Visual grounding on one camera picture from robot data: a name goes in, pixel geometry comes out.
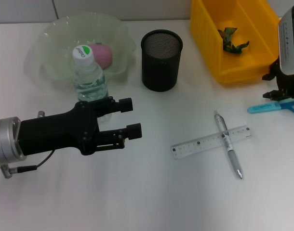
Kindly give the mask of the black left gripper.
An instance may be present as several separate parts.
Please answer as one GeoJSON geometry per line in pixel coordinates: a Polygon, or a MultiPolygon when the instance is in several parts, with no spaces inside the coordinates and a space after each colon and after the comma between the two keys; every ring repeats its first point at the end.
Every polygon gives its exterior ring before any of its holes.
{"type": "Polygon", "coordinates": [[[25,156],[67,147],[89,155],[97,129],[96,116],[90,102],[78,102],[66,113],[24,120],[18,133],[18,144],[25,156]]]}

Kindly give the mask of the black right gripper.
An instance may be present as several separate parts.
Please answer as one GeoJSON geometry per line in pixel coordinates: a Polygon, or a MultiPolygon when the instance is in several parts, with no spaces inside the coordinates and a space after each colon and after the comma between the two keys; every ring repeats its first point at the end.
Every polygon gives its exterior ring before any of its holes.
{"type": "MultiPolygon", "coordinates": [[[[269,66],[267,74],[262,76],[262,80],[271,81],[276,77],[279,61],[274,61],[269,66]]],[[[294,74],[285,75],[280,72],[276,77],[279,90],[272,90],[263,94],[263,98],[270,99],[272,101],[281,101],[284,98],[294,98],[294,74]]]]}

